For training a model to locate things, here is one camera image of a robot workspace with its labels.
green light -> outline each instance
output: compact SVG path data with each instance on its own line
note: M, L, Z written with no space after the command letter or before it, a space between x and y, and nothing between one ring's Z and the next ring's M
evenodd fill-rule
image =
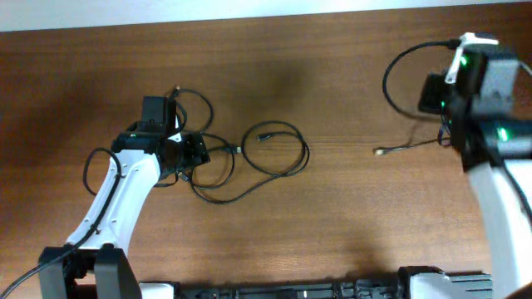
M464 56L460 57L460 63L462 64L462 66L467 66L467 58L465 58Z
M508 141L508 139L510 138L505 128L497 129L497 134L499 135L499 139L503 141Z

white background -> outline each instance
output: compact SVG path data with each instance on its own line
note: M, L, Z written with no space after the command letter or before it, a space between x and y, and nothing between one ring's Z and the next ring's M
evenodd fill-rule
M0 31L270 17L525 0L0 0Z

green led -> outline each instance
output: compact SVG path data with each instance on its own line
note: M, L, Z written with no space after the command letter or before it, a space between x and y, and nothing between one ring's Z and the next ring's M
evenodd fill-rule
M508 131L506 131L505 128L497 129L497 134L499 135L499 139L502 141L508 141L508 139L510 138L508 135Z
M467 58L465 56L460 57L460 63L462 66L467 66Z

table surface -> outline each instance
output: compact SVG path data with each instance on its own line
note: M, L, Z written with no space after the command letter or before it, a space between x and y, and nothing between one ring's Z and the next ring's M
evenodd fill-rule
M214 107L210 133L238 144L262 120L296 125L312 149L308 168L228 206L179 182L153 190L131 239L139 280L185 284L308 282L434 265L489 271L478 204L459 155L428 145L375 157L372 148L435 138L436 122L396 114L382 74L420 42L493 32L531 62L529 3L177 22L0 34L0 287L61 246L91 206L81 183L89 152L140 118L144 95L193 88ZM426 74L451 61L444 48L401 61L389 90L415 111ZM517 106L532 89L521 76ZM206 106L183 96L190 128ZM250 141L250 156L283 169L298 142ZM224 171L213 154L200 182ZM107 158L95 159L97 186ZM264 179L241 156L224 199ZM38 297L38 280L13 297Z

wooden tabletop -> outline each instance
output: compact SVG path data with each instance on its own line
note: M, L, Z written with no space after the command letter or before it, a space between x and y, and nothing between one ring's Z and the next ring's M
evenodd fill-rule
M376 146L432 139L438 128L396 114L382 96L382 75L406 48L463 32L493 32L531 62L530 16L532 5L521 3L1 33L0 288L82 220L93 199L81 183L89 152L140 118L143 96L176 84L209 97L210 133L238 144L251 125L286 120L312 157L301 174L228 206L204 203L183 182L153 190L130 245L139 280L304 282L406 265L488 272L459 155L427 145L373 156ZM451 57L435 48L401 61L389 81L397 103L415 111L426 75ZM530 107L527 80L518 80L517 105ZM181 100L198 128L206 106ZM288 137L249 142L252 159L270 169L298 155ZM198 169L200 182L224 171L227 157L211 158ZM95 159L93 188L107 164ZM212 196L234 196L265 177L241 156L236 168ZM13 297L38 294L32 279Z

